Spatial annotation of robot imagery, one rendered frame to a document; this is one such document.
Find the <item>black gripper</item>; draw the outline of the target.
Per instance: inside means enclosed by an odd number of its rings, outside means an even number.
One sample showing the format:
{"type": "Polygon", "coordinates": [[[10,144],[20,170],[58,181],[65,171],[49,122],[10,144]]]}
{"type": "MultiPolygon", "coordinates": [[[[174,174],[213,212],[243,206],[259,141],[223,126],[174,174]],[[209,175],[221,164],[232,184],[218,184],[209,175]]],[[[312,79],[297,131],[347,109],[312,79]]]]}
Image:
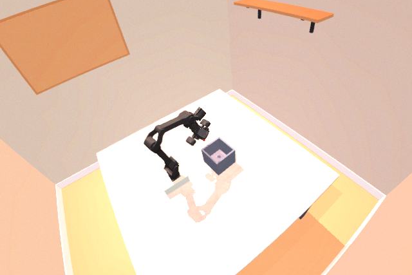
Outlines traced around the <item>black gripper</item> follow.
{"type": "Polygon", "coordinates": [[[188,136],[188,138],[185,140],[188,144],[190,144],[191,146],[195,145],[196,140],[203,140],[201,137],[197,137],[196,136],[196,132],[199,130],[199,127],[204,128],[204,126],[209,127],[210,126],[210,122],[208,120],[203,119],[200,124],[202,124],[201,126],[198,125],[198,127],[194,130],[191,130],[194,134],[190,137],[188,136]],[[196,140],[195,140],[196,139],[196,140]]]}

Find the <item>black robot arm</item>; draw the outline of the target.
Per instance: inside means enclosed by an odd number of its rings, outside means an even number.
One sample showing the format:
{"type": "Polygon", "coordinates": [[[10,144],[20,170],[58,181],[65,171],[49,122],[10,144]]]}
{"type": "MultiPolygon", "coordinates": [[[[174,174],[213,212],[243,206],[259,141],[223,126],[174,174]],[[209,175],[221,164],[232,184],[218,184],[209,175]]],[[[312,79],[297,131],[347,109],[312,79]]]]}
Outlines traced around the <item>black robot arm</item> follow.
{"type": "MultiPolygon", "coordinates": [[[[174,182],[176,179],[180,178],[180,172],[179,172],[179,163],[174,159],[172,156],[168,156],[161,147],[161,144],[163,142],[163,138],[166,132],[183,125],[185,128],[190,128],[191,130],[194,130],[198,127],[197,121],[200,121],[204,116],[206,115],[206,112],[202,110],[200,107],[194,112],[191,113],[190,111],[183,111],[179,113],[179,115],[176,118],[173,118],[167,122],[164,122],[163,124],[157,125],[154,130],[152,130],[148,135],[146,136],[146,139],[144,140],[144,145],[149,148],[150,151],[156,153],[165,163],[164,170],[167,172],[169,178],[174,182]],[[153,138],[154,135],[158,133],[158,138],[157,141],[153,138]]],[[[206,139],[209,134],[209,128],[204,127],[201,128],[199,127],[199,130],[196,132],[197,137],[201,137],[202,139],[206,139]]]]}

